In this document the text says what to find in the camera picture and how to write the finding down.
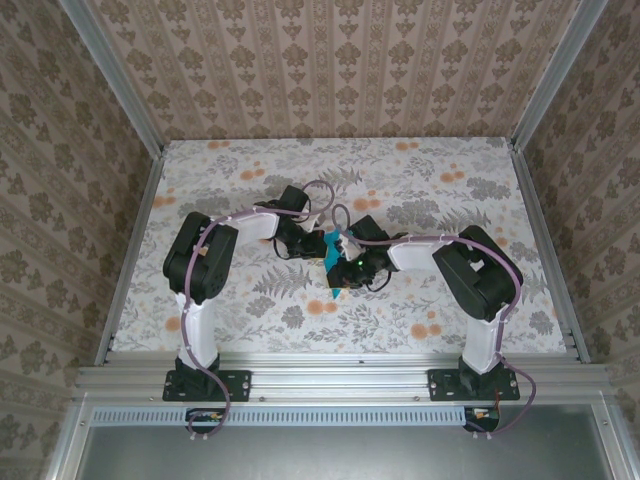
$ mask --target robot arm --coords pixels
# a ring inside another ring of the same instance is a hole
[[[302,190],[287,186],[279,200],[256,205],[304,214],[308,201],[309,197]],[[210,368],[218,358],[215,322],[210,321],[215,312],[213,299],[227,281],[235,248],[257,240],[273,239],[284,243],[289,258],[324,258],[324,232],[313,231],[316,218],[317,216],[312,216],[296,222],[290,215],[255,209],[241,216],[229,217],[211,231],[204,247],[200,249],[191,275],[191,305],[186,321],[191,353],[202,366]],[[210,217],[201,213],[190,213],[165,259],[162,271],[169,279],[171,290],[176,294],[180,310],[183,310],[186,302],[184,281],[187,266],[200,236],[211,221]],[[180,368],[186,365],[196,369],[184,345],[180,349],[178,360]]]
[[[349,227],[358,239],[386,241],[389,236],[369,215]],[[522,273],[498,245],[478,226],[470,226],[459,238],[480,244],[498,254],[514,271],[520,285]],[[500,363],[499,313],[513,301],[516,290],[513,280],[494,258],[487,253],[458,242],[442,246],[426,241],[409,241],[391,246],[367,247],[354,250],[342,237],[346,248],[341,259],[327,274],[332,288],[369,286],[378,272],[387,270],[439,270],[444,276],[458,304],[469,315],[467,341],[461,358],[461,370],[468,371],[465,382],[486,375]]]

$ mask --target floral tablecloth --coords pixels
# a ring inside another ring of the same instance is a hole
[[[504,139],[191,140],[171,143],[164,161],[116,351],[178,349],[178,310],[161,268],[189,212],[217,217],[315,178],[335,186],[353,221],[371,214],[391,235],[482,226],[525,277],[504,350],[565,350]],[[309,193],[314,207],[328,198]],[[233,352],[459,352],[467,320],[437,272],[399,272],[380,293],[334,299],[321,260],[283,261],[261,242],[236,250],[216,311],[218,348]]]

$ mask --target wire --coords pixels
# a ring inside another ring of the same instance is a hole
[[[475,428],[477,431],[482,432],[482,433],[486,433],[486,434],[491,434],[493,435],[498,435],[500,433],[506,432],[507,430],[510,430],[514,427],[514,425],[516,423],[518,423],[522,417],[524,417],[524,415],[531,409],[531,406],[533,405],[533,401],[536,398],[536,394],[538,392],[538,386],[536,385],[536,382],[533,380],[533,377],[531,377],[531,375],[529,375],[527,372],[514,367],[511,363],[509,363],[507,361],[506,358],[504,358],[504,356],[502,357],[502,363],[504,363],[504,365],[513,370],[514,372],[522,375],[524,378],[527,379],[527,381],[531,384],[531,394],[529,395],[529,398],[527,399],[527,403],[525,403],[524,407],[522,407],[522,410],[520,410],[520,412],[518,413],[518,415],[516,415],[516,418],[514,418],[513,420],[511,420],[507,425],[505,425],[504,427],[501,427],[497,430],[494,430],[493,432],[487,432],[484,428],[482,428],[480,425],[470,422],[469,420],[467,420],[467,425]]]
[[[309,200],[307,201],[307,204],[309,205],[309,210],[311,210],[311,199],[309,199]],[[309,215],[309,214],[307,213],[307,214],[304,214],[304,216],[303,216],[303,215],[300,215],[301,220],[294,220],[294,219],[291,219],[291,221],[292,221],[293,223],[297,223],[297,224],[304,223],[304,222],[306,222],[307,220],[309,220],[309,217],[310,217],[310,216],[311,216],[311,215]]]
[[[391,281],[391,272],[389,271],[387,274],[387,279],[385,280],[385,282],[380,285],[378,288],[376,289],[371,289],[371,287],[369,285],[365,285],[367,287],[367,290],[369,290],[371,293],[378,293],[380,290],[382,290],[384,287],[386,287],[387,285],[389,285],[389,282]]]
[[[306,189],[312,185],[324,185],[329,189],[329,192],[331,193],[331,198],[329,199],[329,202],[322,207],[319,210],[316,211],[310,211],[307,213],[308,216],[311,215],[320,215],[321,213],[324,213],[325,211],[329,210],[329,208],[331,208],[331,205],[333,205],[333,201],[336,198],[336,193],[335,190],[333,189],[333,187],[331,186],[330,183],[324,181],[324,180],[312,180],[310,182],[308,182],[304,187],[302,187],[302,189]],[[227,215],[224,217],[220,217],[216,220],[213,220],[208,226],[207,228],[204,229],[204,231],[202,232],[202,234],[200,235],[200,238],[198,239],[198,242],[196,243],[196,246],[193,249],[193,253],[191,254],[191,258],[189,259],[189,264],[187,265],[187,272],[184,276],[184,296],[185,296],[185,302],[184,302],[184,308],[182,309],[182,314],[180,316],[180,332],[182,333],[182,341],[184,343],[184,347],[185,350],[187,352],[187,355],[189,356],[189,359],[191,360],[191,362],[193,363],[193,365],[200,370],[201,372],[203,372],[205,375],[207,375],[209,378],[211,378],[222,390],[222,393],[224,394],[224,401],[225,401],[225,407],[224,407],[224,413],[222,414],[222,418],[220,419],[220,422],[218,423],[218,425],[216,425],[213,430],[211,430],[211,432],[209,432],[208,435],[215,435],[216,433],[218,433],[220,431],[220,429],[222,428],[222,426],[224,425],[224,423],[227,420],[227,417],[229,416],[229,410],[231,409],[231,398],[229,396],[229,390],[227,389],[227,387],[225,386],[224,383],[222,383],[222,380],[220,380],[220,378],[213,372],[207,370],[196,358],[196,356],[194,355],[194,353],[192,352],[192,346],[191,343],[189,342],[189,335],[187,334],[187,313],[189,312],[189,307],[191,306],[191,277],[193,275],[193,269],[195,267],[196,264],[196,259],[198,258],[198,255],[200,253],[200,249],[203,247],[207,237],[209,236],[209,234],[213,231],[213,229],[224,222],[228,222],[230,220],[234,220],[234,219],[240,219],[244,216],[248,216],[248,215],[254,215],[256,213],[260,213],[260,212],[272,212],[272,213],[279,213],[282,215],[292,215],[292,216],[299,216],[300,212],[295,212],[293,210],[283,210],[283,209],[279,209],[279,208],[265,208],[265,207],[258,207],[258,206],[254,206],[248,210],[244,210],[242,212],[237,212],[231,215]],[[195,438],[197,434],[194,430],[193,430],[193,420],[191,420],[188,425],[187,425],[187,429],[189,430],[189,433],[191,434],[191,438]]]
[[[342,228],[340,226],[340,224],[338,223],[338,221],[336,220],[336,212],[339,209],[342,209],[346,213],[346,216],[347,216],[347,226],[345,228]],[[402,238],[395,238],[395,239],[391,239],[391,240],[380,240],[380,241],[360,240],[360,239],[354,237],[351,233],[349,233],[348,229],[349,229],[349,225],[351,224],[351,217],[349,215],[349,210],[347,209],[347,207],[345,205],[341,204],[341,203],[335,204],[333,206],[333,208],[331,209],[331,220],[333,221],[333,225],[336,228],[336,230],[338,230],[342,235],[347,237],[352,242],[354,242],[356,244],[359,244],[359,245],[371,245],[371,246],[375,246],[375,245],[394,245],[394,244],[399,244],[399,243],[420,242],[420,241],[429,242],[429,243],[458,242],[458,243],[462,243],[464,245],[468,245],[470,247],[476,248],[476,249],[480,250],[481,252],[486,253],[491,258],[493,258],[496,262],[498,262],[498,264],[500,266],[502,266],[502,268],[504,268],[504,270],[509,274],[509,277],[511,277],[511,280],[513,281],[513,285],[515,287],[515,295],[513,296],[513,300],[511,300],[511,303],[507,306],[507,308],[505,308],[502,311],[502,314],[500,315],[500,319],[499,319],[500,323],[498,325],[498,334],[497,334],[497,338],[496,338],[496,352],[495,352],[495,354],[500,357],[500,361],[507,368],[510,368],[514,372],[522,375],[524,378],[526,378],[529,381],[529,383],[531,383],[531,395],[529,395],[529,399],[527,400],[527,403],[525,404],[525,406],[522,408],[522,410],[516,416],[515,419],[513,419],[508,425],[506,425],[506,426],[504,426],[502,428],[499,428],[498,430],[496,430],[494,432],[491,432],[491,434],[495,435],[497,433],[505,432],[505,431],[509,430],[510,428],[512,428],[517,422],[519,422],[520,419],[524,416],[524,414],[527,413],[529,411],[529,409],[531,408],[531,405],[533,404],[533,400],[536,397],[537,387],[536,387],[536,382],[533,380],[531,375],[529,375],[528,373],[524,372],[523,370],[520,370],[519,368],[516,368],[513,365],[511,365],[504,358],[504,356],[501,353],[502,338],[504,336],[504,326],[505,326],[505,323],[506,323],[506,318],[511,313],[511,311],[516,307],[518,302],[520,301],[520,295],[522,293],[522,287],[520,285],[520,281],[518,279],[518,276],[516,275],[516,272],[511,267],[511,265],[509,265],[504,260],[504,258],[502,258],[500,255],[498,255],[496,252],[494,252],[490,248],[482,245],[481,243],[474,242],[473,240],[468,240],[466,238],[456,237],[455,235],[441,235],[441,236],[437,236],[437,235],[417,235],[417,236],[411,236],[411,237],[402,237]],[[479,431],[484,431],[482,428],[478,427],[477,425],[475,425],[475,424],[473,424],[471,422],[467,422],[467,423],[469,425],[471,425],[472,427],[474,427],[474,428],[477,427],[479,429]]]

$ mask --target aluminum frame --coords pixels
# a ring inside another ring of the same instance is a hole
[[[147,185],[142,195],[142,201],[140,202],[140,209],[136,217],[136,222],[133,225],[131,231],[131,238],[129,239],[129,246],[127,247],[127,253],[125,254],[124,261],[122,263],[122,270],[120,271],[120,277],[116,284],[116,289],[113,293],[111,300],[111,306],[109,307],[109,313],[107,314],[107,320],[102,331],[102,337],[100,339],[100,345],[96,353],[94,365],[101,365],[104,363],[107,356],[107,352],[111,346],[111,341],[120,323],[120,316],[122,315],[122,309],[124,308],[124,302],[127,299],[127,291],[131,284],[131,277],[136,266],[136,260],[140,253],[140,245],[142,245],[142,239],[144,238],[144,232],[147,228],[147,221],[149,220],[149,214],[151,213],[151,207],[153,206],[153,199],[156,196],[156,190],[158,189],[158,183],[160,183],[160,177],[162,176],[162,168],[164,167],[164,159],[161,158],[157,162],[153,162],[151,165],[151,171],[147,178]]]
[[[512,160],[552,298],[559,312],[567,352],[514,354],[509,355],[509,360],[535,379],[538,386],[536,405],[590,405],[614,478],[640,478],[638,459],[628,431],[619,409],[613,405],[613,390],[605,366],[589,363],[586,344],[522,152],[512,148]],[[147,183],[143,200],[146,208],[150,207],[149,199],[155,196],[161,170],[161,164],[155,166]],[[138,255],[147,217],[148,210],[141,211],[136,221],[127,253],[130,264],[135,264],[133,259]],[[103,346],[109,345],[117,328],[132,271],[133,265],[127,266],[128,273],[123,274],[118,282]],[[76,478],[96,408],[222,406],[220,403],[162,401],[165,374],[173,367],[175,352],[109,352],[105,359],[105,350],[96,359],[98,366],[80,370],[72,406],[52,459],[49,480]],[[455,368],[457,358],[457,354],[227,353],[222,354],[221,364],[225,369],[252,370],[253,389],[249,404],[254,408],[486,405],[486,402],[442,403],[430,400],[426,371],[430,368]],[[519,383],[522,398],[514,403],[524,404],[531,387],[522,377],[519,377]]]
[[[516,126],[512,140],[517,147],[524,149],[531,140],[606,5],[607,0],[585,0],[578,5]]]

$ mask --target robotic arm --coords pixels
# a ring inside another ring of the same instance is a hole
[[[191,339],[190,353],[201,366],[215,372],[218,370],[219,355],[214,322],[211,321],[214,317],[213,299],[224,287],[236,246],[260,239],[273,239],[274,242],[278,239],[287,247],[289,258],[325,257],[323,232],[313,231],[316,217],[304,218],[308,200],[302,190],[288,186],[280,200],[256,204],[253,211],[228,217],[211,230],[204,242],[205,248],[198,252],[191,275],[192,301],[185,325],[188,338]],[[278,210],[300,212],[304,221],[296,222],[288,214],[278,214]],[[181,309],[186,301],[184,281],[187,265],[202,232],[210,223],[211,219],[203,214],[189,214],[165,260],[163,273],[169,279]],[[405,235],[401,233],[390,238],[368,215],[351,225],[349,232],[365,243],[391,243]],[[470,318],[467,322],[467,342],[458,370],[455,373],[429,372],[432,398],[439,393],[444,395],[443,400],[493,399],[496,389],[500,388],[502,398],[509,399],[506,390],[509,385],[513,387],[515,375],[502,365],[501,355],[497,354],[502,341],[502,328],[496,315],[516,295],[513,277],[504,265],[508,265],[520,285],[522,274],[480,227],[468,227],[455,238],[455,242],[443,242],[446,243],[444,246],[442,243],[409,240],[395,244],[374,244],[355,252],[352,249],[328,272],[329,286],[370,286],[376,274],[383,270],[389,275],[401,270],[440,270],[454,297]],[[434,245],[440,248],[434,251]],[[496,255],[503,262],[496,261]],[[212,398],[215,385],[206,376],[199,375],[201,372],[191,360],[191,355],[183,345],[176,359],[177,374],[171,382],[167,382],[171,383],[171,387],[165,387],[165,400]],[[517,394],[515,399],[519,398],[517,386],[511,391]]]

